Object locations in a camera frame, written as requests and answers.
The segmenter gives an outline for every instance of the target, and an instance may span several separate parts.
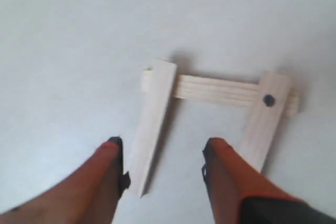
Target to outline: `wooden stick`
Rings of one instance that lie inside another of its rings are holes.
[[[152,75],[151,70],[143,72],[141,78],[143,92],[148,92]],[[177,77],[177,85],[172,95],[181,99],[251,108],[259,89],[257,84],[180,75]],[[291,90],[284,115],[295,115],[298,112],[298,107],[299,94],[295,90]]]
[[[268,149],[285,108],[291,79],[266,72],[259,84],[239,154],[257,171],[261,171]]]
[[[154,62],[154,72],[149,81],[145,106],[133,142],[130,189],[138,196],[144,194],[153,156],[159,140],[166,109],[171,97],[176,65],[162,60]]]

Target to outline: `black screw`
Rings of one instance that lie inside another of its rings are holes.
[[[275,104],[275,98],[272,95],[267,94],[264,96],[263,102],[267,107],[273,107]]]

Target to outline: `wooden frame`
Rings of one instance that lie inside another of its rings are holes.
[[[266,72],[259,84],[251,84],[180,75],[172,90],[175,71],[176,65],[157,60],[154,70],[145,70],[142,75],[141,90],[147,96],[131,154],[133,191],[139,196],[144,194],[170,96],[252,108],[237,151],[260,172],[281,115],[298,112],[299,94],[291,90],[291,79]]]

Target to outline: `light wood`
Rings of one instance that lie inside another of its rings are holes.
[[[141,78],[141,91],[148,92],[153,72],[145,70]],[[249,107],[253,106],[259,92],[259,85],[211,78],[179,75],[172,96],[181,99],[200,100],[211,103]],[[298,112],[299,94],[290,91],[284,115],[293,116]]]
[[[139,196],[144,194],[160,130],[171,97],[175,73],[175,64],[162,60],[154,62],[154,72],[149,81],[145,106],[132,146],[129,167],[132,180],[130,189]]]
[[[238,153],[254,169],[261,171],[273,136],[277,129],[286,100],[291,88],[291,79],[266,72],[260,83],[245,135],[238,148]],[[267,107],[263,101],[265,95],[275,98],[275,105]]]

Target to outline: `white floor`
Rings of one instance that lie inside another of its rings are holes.
[[[292,76],[301,111],[282,124],[265,174],[336,216],[336,0],[0,0],[0,212],[109,136],[123,137],[127,163],[154,58],[199,76]],[[125,193],[115,223],[212,223],[202,148],[211,136],[237,144],[249,111],[172,105],[150,192]]]

